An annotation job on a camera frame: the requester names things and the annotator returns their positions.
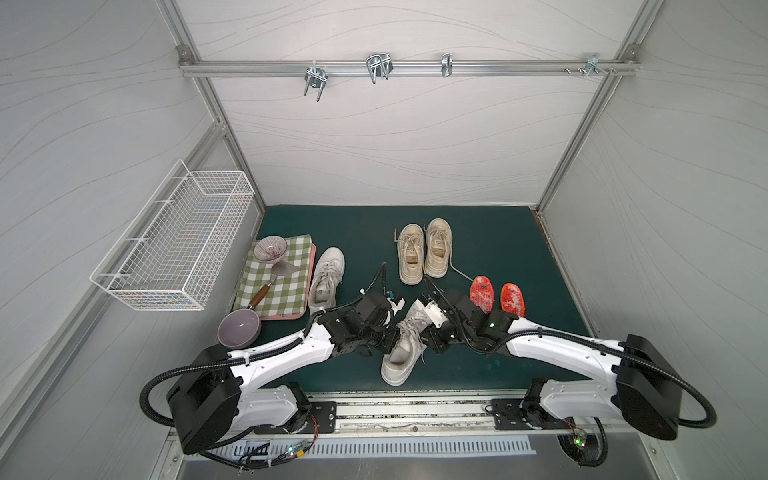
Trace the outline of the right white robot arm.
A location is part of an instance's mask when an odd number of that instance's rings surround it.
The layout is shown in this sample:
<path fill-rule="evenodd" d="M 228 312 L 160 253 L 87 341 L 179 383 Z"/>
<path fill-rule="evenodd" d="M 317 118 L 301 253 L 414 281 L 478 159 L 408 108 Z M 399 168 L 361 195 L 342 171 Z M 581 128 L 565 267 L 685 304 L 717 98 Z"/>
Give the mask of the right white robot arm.
<path fill-rule="evenodd" d="M 575 381 L 537 378 L 504 417 L 533 429 L 568 428 L 577 418 L 620 420 L 660 440 L 681 427 L 707 429 L 717 422 L 712 403 L 684 380 L 645 338 L 623 341 L 571 334 L 504 310 L 484 312 L 457 292 L 426 293 L 414 303 L 426 319 L 426 346 L 442 353 L 464 344 L 483 354 L 531 359 L 578 374 Z"/>

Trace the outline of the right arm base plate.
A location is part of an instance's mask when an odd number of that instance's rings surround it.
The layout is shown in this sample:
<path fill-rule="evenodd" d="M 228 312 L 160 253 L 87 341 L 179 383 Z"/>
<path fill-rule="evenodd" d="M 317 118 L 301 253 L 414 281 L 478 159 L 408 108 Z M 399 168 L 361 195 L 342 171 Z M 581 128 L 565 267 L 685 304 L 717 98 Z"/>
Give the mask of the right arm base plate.
<path fill-rule="evenodd" d="M 492 399 L 485 406 L 485 412 L 493 419 L 494 428 L 500 431 L 570 429 L 565 421 L 552 416 L 533 400 Z"/>

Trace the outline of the white sneaker front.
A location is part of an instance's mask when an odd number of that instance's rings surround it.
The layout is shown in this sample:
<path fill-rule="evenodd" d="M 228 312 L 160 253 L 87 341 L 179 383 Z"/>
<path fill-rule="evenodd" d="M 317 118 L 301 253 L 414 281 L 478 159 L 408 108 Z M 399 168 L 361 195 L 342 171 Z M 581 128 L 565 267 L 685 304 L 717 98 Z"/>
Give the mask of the white sneaker front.
<path fill-rule="evenodd" d="M 421 333 L 429 326 L 433 326 L 433 322 L 425 305 L 420 300 L 415 301 L 397 323 L 399 336 L 390 353 L 383 357 L 381 376 L 388 385 L 399 387 L 409 378 L 427 348 L 421 340 Z"/>

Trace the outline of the white sneaker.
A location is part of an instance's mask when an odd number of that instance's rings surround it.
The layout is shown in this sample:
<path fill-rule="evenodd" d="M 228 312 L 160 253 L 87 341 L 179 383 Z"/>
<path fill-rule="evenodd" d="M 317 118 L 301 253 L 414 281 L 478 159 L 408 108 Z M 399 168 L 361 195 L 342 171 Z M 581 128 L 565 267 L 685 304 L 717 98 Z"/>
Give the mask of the white sneaker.
<path fill-rule="evenodd" d="M 326 249 L 316 265 L 310 285 L 308 308 L 311 314 L 336 305 L 336 292 L 345 272 L 345 257 L 337 247 Z"/>
<path fill-rule="evenodd" d="M 433 326 L 433 322 L 425 305 L 420 300 L 415 301 L 397 323 L 399 336 L 390 353 L 383 357 L 381 376 L 388 385 L 399 387 L 409 378 L 427 348 L 421 340 L 421 333 L 429 326 Z"/>

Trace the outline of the red orange insole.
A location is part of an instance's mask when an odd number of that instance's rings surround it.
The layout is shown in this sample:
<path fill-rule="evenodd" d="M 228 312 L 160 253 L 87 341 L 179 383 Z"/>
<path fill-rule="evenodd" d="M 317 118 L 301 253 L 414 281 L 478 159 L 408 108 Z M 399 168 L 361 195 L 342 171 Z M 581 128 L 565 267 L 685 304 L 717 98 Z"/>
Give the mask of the red orange insole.
<path fill-rule="evenodd" d="M 469 298 L 485 314 L 493 310 L 495 293 L 491 281 L 486 276 L 477 276 L 472 281 Z"/>

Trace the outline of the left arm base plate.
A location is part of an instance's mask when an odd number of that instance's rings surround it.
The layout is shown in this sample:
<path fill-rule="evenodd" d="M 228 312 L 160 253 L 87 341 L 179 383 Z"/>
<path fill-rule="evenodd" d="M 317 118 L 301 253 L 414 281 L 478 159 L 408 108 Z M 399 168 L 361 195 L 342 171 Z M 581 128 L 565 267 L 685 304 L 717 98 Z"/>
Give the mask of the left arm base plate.
<path fill-rule="evenodd" d="M 315 430 L 321 434 L 333 433 L 336 426 L 337 406 L 338 404 L 333 401 L 311 401 L 307 405 L 300 405 L 298 411 L 285 424 L 257 426 L 253 433 L 258 435 L 308 435 Z"/>

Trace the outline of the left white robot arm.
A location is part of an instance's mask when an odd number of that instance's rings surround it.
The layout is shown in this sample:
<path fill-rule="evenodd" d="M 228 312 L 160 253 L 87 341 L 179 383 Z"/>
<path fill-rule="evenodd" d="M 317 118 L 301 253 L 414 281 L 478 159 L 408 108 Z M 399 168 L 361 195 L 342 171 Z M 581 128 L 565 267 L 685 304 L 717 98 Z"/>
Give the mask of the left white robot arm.
<path fill-rule="evenodd" d="M 190 365 L 149 380 L 139 407 L 153 422 L 172 427 L 186 455 L 214 450 L 258 428 L 295 432 L 312 404 L 297 385 L 271 382 L 360 346 L 389 352 L 396 314 L 404 298 L 392 291 L 368 291 L 346 305 L 320 310 L 300 331 L 245 350 L 213 346 Z"/>

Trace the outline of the beige lace sneaker with laces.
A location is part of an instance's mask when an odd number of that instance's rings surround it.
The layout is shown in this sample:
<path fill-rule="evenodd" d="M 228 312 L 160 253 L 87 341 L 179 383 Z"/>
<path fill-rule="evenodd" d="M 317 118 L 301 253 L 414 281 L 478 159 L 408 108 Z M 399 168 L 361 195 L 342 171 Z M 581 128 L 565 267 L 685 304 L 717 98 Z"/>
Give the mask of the beige lace sneaker with laces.
<path fill-rule="evenodd" d="M 453 232 L 450 224 L 442 218 L 434 218 L 426 227 L 426 257 L 424 273 L 432 278 L 442 278 L 448 270 L 472 282 L 473 279 L 453 264 Z"/>

